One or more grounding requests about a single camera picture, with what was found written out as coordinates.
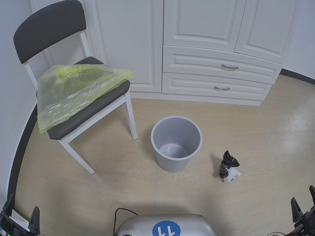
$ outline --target drawer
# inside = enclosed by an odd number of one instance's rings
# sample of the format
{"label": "drawer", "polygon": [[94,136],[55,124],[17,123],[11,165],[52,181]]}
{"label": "drawer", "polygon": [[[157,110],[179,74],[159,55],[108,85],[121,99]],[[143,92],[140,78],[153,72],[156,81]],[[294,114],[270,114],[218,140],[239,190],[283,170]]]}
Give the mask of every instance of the drawer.
{"label": "drawer", "polygon": [[271,84],[261,82],[207,75],[163,73],[162,76],[162,93],[217,96],[262,101],[265,99],[272,86]]}
{"label": "drawer", "polygon": [[211,75],[274,84],[281,68],[279,63],[239,53],[163,46],[163,72]]}

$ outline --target chair seat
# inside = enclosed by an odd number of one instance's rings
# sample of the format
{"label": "chair seat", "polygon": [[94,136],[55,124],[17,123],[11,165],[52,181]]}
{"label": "chair seat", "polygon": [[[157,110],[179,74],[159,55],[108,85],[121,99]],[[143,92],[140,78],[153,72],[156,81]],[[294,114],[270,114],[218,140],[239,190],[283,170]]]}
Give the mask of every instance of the chair seat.
{"label": "chair seat", "polygon": [[[91,64],[91,65],[101,65],[104,64],[101,61],[97,60],[94,57],[87,57],[76,64]],[[88,120],[90,117],[95,115],[97,112],[101,111],[109,104],[117,100],[120,96],[128,92],[130,87],[130,82],[125,81],[119,87],[113,89],[112,91],[104,94],[103,96],[97,98],[90,105],[82,109],[80,112],[76,113],[74,116],[71,116],[69,120],[58,124],[57,126],[49,129],[48,135],[52,140],[60,140],[82,123]]]}

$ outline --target trash can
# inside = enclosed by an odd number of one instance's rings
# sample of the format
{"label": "trash can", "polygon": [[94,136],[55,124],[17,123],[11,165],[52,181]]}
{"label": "trash can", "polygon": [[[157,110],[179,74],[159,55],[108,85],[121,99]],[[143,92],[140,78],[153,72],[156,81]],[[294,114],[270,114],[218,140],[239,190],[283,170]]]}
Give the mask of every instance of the trash can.
{"label": "trash can", "polygon": [[183,170],[202,145],[199,127],[183,116],[165,117],[152,129],[151,142],[160,167],[166,171]]}

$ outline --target baseboard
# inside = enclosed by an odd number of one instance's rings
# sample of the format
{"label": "baseboard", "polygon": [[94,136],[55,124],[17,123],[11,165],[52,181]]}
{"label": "baseboard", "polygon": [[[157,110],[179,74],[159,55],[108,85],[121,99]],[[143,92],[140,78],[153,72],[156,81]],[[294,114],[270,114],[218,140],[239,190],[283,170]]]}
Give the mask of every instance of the baseboard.
{"label": "baseboard", "polygon": [[236,99],[228,97],[171,94],[160,92],[130,92],[130,97],[135,99],[154,99],[154,100],[176,100],[176,101],[196,101],[211,103],[227,103],[238,105],[259,106],[260,100]]}
{"label": "baseboard", "polygon": [[10,194],[16,193],[16,186],[18,183],[18,177],[20,173],[20,168],[22,164],[22,160],[24,157],[24,153],[28,144],[28,141],[30,139],[30,136],[32,134],[32,131],[34,129],[34,126],[37,121],[37,105],[34,107],[31,116],[29,117],[27,124],[25,126],[25,129],[23,131],[23,134],[21,136],[21,140],[19,142],[18,148],[16,150],[12,168],[11,168],[11,174],[9,179],[9,185],[8,185],[8,198]]}
{"label": "baseboard", "polygon": [[305,81],[305,82],[308,82],[310,84],[315,85],[315,80],[314,79],[312,79],[310,77],[307,77],[305,75],[301,75],[301,74],[296,73],[296,72],[289,71],[289,70],[284,69],[284,68],[281,69],[280,74],[288,76],[288,77],[291,77],[291,78],[298,79],[300,81]]}

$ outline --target crumpled trash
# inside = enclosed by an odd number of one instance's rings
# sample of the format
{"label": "crumpled trash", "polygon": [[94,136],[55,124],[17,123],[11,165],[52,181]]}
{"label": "crumpled trash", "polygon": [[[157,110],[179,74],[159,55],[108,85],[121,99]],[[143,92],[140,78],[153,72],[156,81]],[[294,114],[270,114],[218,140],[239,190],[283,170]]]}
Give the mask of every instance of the crumpled trash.
{"label": "crumpled trash", "polygon": [[224,179],[225,183],[229,183],[241,175],[241,173],[235,169],[235,167],[238,167],[239,165],[237,159],[231,156],[227,150],[223,155],[219,170],[219,175]]}
{"label": "crumpled trash", "polygon": [[37,82],[39,133],[53,128],[134,74],[105,65],[55,65]]}

